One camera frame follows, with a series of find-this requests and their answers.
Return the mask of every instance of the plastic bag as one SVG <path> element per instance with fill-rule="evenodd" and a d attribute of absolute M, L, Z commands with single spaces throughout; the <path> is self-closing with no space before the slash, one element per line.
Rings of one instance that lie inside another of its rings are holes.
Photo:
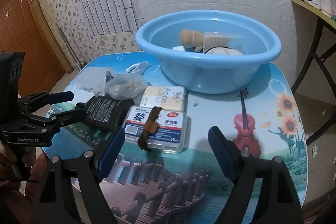
<path fill-rule="evenodd" d="M 74 83 L 80 90 L 93 92 L 99 95 L 105 89 L 106 83 L 116 76 L 110 67 L 88 67 L 74 79 Z"/>
<path fill-rule="evenodd" d="M 106 83 L 105 91 L 116 100 L 133 99 L 148 86 L 142 75 L 128 73 L 117 75 Z"/>

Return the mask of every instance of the shelf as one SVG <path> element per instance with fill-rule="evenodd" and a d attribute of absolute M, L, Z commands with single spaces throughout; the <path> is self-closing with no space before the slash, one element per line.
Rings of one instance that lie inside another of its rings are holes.
<path fill-rule="evenodd" d="M 307 10 L 311 11 L 318 17 L 322 18 L 325 22 L 327 22 L 330 26 L 332 26 L 336 30 L 336 21 L 332 20 L 330 17 L 322 13 L 320 10 L 316 9 L 315 7 L 309 5 L 308 3 L 305 3 L 301 0 L 292 0 L 293 3 L 296 3 L 303 8 L 306 8 Z"/>

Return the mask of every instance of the label on box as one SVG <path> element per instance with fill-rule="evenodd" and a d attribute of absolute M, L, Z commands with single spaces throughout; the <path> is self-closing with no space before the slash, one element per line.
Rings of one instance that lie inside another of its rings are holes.
<path fill-rule="evenodd" d="M 140 136 L 143 127 L 148 120 L 150 108 L 132 107 L 125 122 L 125 133 L 128 135 Z M 155 120 L 159 124 L 156 134 L 150 134 L 149 138 L 157 141 L 179 143 L 181 138 L 183 113 L 161 110 L 159 117 Z"/>

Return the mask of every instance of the brown string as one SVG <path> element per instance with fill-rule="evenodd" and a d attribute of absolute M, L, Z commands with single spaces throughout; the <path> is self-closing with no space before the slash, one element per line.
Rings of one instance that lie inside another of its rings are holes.
<path fill-rule="evenodd" d="M 148 143 L 147 140 L 149 138 L 149 134 L 156 133 L 157 128 L 159 127 L 159 124 L 157 122 L 155 122 L 156 118 L 159 116 L 160 111 L 162 110 L 162 107 L 153 107 L 148 120 L 146 121 L 143 130 L 142 130 L 142 134 L 140 135 L 139 139 L 138 139 L 138 146 L 145 150 L 145 151 L 151 151 L 151 149 L 148 147 Z"/>

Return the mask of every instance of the metal table leg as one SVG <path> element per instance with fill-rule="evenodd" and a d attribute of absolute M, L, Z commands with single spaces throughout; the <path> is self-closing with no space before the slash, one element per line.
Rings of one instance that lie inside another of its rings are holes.
<path fill-rule="evenodd" d="M 317 19 L 317 24 L 316 24 L 316 31 L 315 31 L 315 35 L 314 35 L 314 39 L 313 39 L 313 43 L 311 44 L 308 56 L 306 58 L 306 61 L 303 64 L 303 67 L 299 73 L 299 76 L 297 77 L 297 79 L 295 80 L 294 85 L 292 86 L 292 93 L 294 94 L 296 92 L 296 90 L 298 89 L 299 85 L 301 84 L 302 80 L 304 79 L 310 65 L 311 62 L 313 61 L 313 56 L 312 56 L 312 52 L 316 52 L 317 47 L 320 43 L 320 38 L 322 35 L 322 30 L 323 30 L 323 20 L 321 18 Z"/>
<path fill-rule="evenodd" d="M 313 59 L 317 62 L 320 69 L 322 70 L 324 76 L 326 77 L 330 88 L 332 89 L 332 92 L 336 98 L 336 84 L 334 80 L 332 79 L 330 73 L 328 72 L 327 68 L 324 65 L 324 62 L 327 58 L 329 58 L 333 53 L 336 52 L 336 43 L 332 45 L 325 53 L 322 54 L 321 57 L 318 57 L 316 54 L 317 47 L 320 42 L 323 26 L 330 29 L 334 34 L 336 34 L 336 31 L 329 25 L 325 24 L 324 20 L 322 20 L 320 17 L 318 18 L 317 25 L 316 25 L 316 31 L 313 39 L 313 43 L 311 44 L 308 56 L 306 58 L 306 61 L 304 62 L 304 65 L 302 67 L 302 70 L 299 73 L 298 78 L 295 80 L 294 85 L 292 86 L 292 93 L 294 94 L 296 90 L 298 89 L 299 85 L 301 84 L 302 80 L 304 79 L 311 62 Z M 336 112 L 331 115 L 331 117 L 322 125 L 313 135 L 311 135 L 307 140 L 307 146 L 315 142 L 318 138 L 320 138 L 332 125 L 336 123 Z"/>

